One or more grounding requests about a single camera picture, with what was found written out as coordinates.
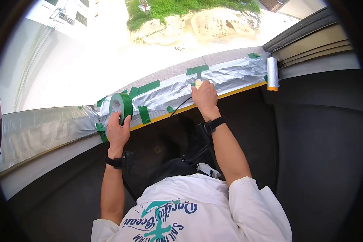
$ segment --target air conditioner unit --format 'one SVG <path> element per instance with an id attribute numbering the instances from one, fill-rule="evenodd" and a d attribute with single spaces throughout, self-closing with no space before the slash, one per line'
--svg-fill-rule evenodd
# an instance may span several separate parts
<path id="1" fill-rule="evenodd" d="M 58 17 L 61 18 L 61 19 L 63 19 L 63 20 L 66 20 L 67 21 L 67 14 L 64 14 L 63 12 L 60 12 L 58 14 Z"/>
<path id="2" fill-rule="evenodd" d="M 75 19 L 67 18 L 67 22 L 71 25 L 75 24 Z"/>

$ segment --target grass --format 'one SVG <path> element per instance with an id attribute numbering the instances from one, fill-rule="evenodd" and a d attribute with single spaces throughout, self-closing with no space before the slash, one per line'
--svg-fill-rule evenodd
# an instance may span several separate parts
<path id="1" fill-rule="evenodd" d="M 138 0 L 125 0 L 129 13 L 129 20 L 126 23 L 130 31 L 138 30 L 143 23 L 151 19 L 160 19 L 165 25 L 165 17 L 170 15 L 182 16 L 190 10 L 200 11 L 215 7 L 227 7 L 237 11 L 251 11 L 259 13 L 259 5 L 254 0 L 148 0 L 151 12 L 146 15 L 138 8 Z"/>

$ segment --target window frame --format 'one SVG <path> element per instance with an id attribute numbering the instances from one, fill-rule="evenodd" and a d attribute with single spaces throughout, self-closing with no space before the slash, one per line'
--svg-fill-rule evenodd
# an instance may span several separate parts
<path id="1" fill-rule="evenodd" d="M 75 15 L 75 19 L 87 27 L 87 18 L 85 16 L 83 16 L 83 14 L 81 14 L 80 12 L 77 11 L 77 14 Z"/>

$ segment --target watch strap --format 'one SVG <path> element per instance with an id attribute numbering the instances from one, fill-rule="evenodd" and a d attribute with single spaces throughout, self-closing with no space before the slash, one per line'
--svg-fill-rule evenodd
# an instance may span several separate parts
<path id="1" fill-rule="evenodd" d="M 105 157 L 105 161 L 107 164 L 114 167 L 114 169 L 122 169 L 123 167 L 126 166 L 126 160 L 123 157 L 117 159 L 111 159 L 107 156 Z"/>
<path id="2" fill-rule="evenodd" d="M 214 119 L 213 121 L 208 121 L 204 124 L 204 129 L 207 134 L 211 134 L 212 132 L 215 132 L 215 128 L 219 125 L 226 123 L 226 118 L 224 116 L 221 116 L 217 119 Z"/>

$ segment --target masking film roll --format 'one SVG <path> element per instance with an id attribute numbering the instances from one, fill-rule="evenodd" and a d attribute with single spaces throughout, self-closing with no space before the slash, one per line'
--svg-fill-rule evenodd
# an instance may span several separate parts
<path id="1" fill-rule="evenodd" d="M 115 93 L 110 98 L 109 114 L 121 111 L 120 125 L 124 125 L 124 120 L 128 115 L 133 116 L 132 99 L 126 93 Z"/>
<path id="2" fill-rule="evenodd" d="M 278 66 L 277 59 L 268 57 L 267 61 L 267 89 L 269 91 L 278 91 Z"/>

